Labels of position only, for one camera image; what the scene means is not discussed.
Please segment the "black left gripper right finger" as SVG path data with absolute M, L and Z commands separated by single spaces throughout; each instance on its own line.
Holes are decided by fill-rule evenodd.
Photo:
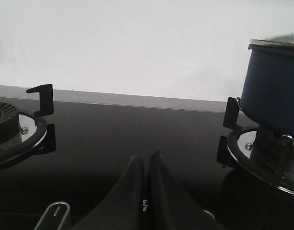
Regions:
M 173 177 L 160 153 L 144 155 L 145 230 L 225 230 Z

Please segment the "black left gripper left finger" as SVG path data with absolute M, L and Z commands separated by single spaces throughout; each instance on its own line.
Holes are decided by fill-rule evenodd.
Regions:
M 132 156 L 107 196 L 73 230 L 139 230 L 141 228 L 144 164 Z

